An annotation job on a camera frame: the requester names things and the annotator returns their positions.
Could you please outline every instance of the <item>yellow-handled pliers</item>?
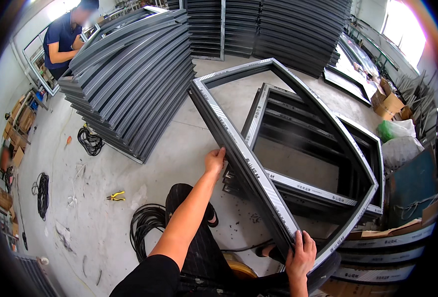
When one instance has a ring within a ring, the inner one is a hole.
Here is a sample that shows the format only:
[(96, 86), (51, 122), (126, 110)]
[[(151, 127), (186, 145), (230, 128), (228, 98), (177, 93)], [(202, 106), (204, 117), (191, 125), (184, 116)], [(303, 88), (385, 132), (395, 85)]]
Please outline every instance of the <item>yellow-handled pliers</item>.
[(115, 198), (115, 196), (117, 196), (117, 195), (120, 195), (120, 194), (123, 194), (123, 193), (125, 193), (125, 191), (120, 191), (120, 192), (117, 192), (117, 193), (115, 193), (115, 194), (112, 194), (112, 195), (110, 195), (110, 196), (108, 196), (107, 197), (107, 200), (112, 200), (112, 201), (120, 201), (120, 200), (123, 200), (123, 201), (125, 201), (125, 198)]

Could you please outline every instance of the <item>green plastic bag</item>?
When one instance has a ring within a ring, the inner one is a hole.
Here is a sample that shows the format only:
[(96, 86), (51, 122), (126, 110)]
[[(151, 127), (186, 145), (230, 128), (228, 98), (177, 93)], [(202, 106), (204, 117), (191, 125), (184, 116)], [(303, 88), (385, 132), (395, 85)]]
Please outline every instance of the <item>green plastic bag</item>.
[(377, 136), (383, 143), (398, 137), (415, 137), (414, 123), (411, 119), (405, 121), (382, 121), (377, 126)]

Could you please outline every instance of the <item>sandal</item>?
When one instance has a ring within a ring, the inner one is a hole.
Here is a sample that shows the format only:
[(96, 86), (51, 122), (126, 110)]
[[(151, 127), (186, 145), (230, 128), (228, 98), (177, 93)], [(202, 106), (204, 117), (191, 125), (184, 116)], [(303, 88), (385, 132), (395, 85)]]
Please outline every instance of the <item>sandal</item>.
[(214, 209), (214, 207), (212, 206), (211, 203), (208, 203), (208, 206), (206, 207), (205, 217), (207, 217), (207, 218), (209, 217), (209, 218), (211, 218), (211, 219), (213, 219), (214, 217), (216, 217), (216, 221), (215, 221), (214, 223), (210, 223), (209, 221), (207, 221), (208, 226), (209, 226), (210, 228), (217, 227), (217, 225), (219, 224), (219, 218), (218, 218), (218, 215), (217, 215), (216, 210)]

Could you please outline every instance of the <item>black cable coil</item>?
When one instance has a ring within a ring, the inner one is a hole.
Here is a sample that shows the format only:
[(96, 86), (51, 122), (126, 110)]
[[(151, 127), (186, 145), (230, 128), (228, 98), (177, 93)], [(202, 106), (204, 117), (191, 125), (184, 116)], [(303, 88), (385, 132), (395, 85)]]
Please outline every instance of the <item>black cable coil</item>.
[(49, 206), (49, 175), (44, 172), (40, 173), (31, 187), (31, 193), (38, 195), (38, 213), (42, 220), (45, 221)]
[(90, 156), (97, 156), (103, 146), (102, 138), (97, 134), (90, 133), (85, 126), (79, 129), (77, 140)]
[(156, 203), (140, 206), (130, 223), (130, 243), (139, 263), (146, 259), (145, 236), (155, 228), (161, 232), (166, 228), (165, 207)]

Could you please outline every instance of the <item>man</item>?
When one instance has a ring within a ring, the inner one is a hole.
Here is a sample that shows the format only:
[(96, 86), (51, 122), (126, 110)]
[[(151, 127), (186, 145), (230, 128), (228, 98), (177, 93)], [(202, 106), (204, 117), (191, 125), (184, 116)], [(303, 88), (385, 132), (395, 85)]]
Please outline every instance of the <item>man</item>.
[(69, 68), (70, 60), (84, 44), (82, 26), (99, 8), (98, 0), (81, 0), (72, 11), (55, 19), (44, 35), (44, 65), (58, 80)]
[(115, 287), (111, 297), (257, 296), (271, 293), (270, 289), (275, 289), (275, 295), (308, 296), (307, 273), (315, 262), (316, 245), (305, 231), (304, 241), (302, 234), (296, 233), (295, 252), (288, 253), (288, 277), (282, 273), (238, 280), (222, 256), (209, 229), (218, 223), (209, 199), (224, 168), (225, 154), (226, 149), (221, 148), (206, 155), (206, 170), (194, 187), (175, 184), (171, 188), (166, 198), (165, 231), (150, 255)]

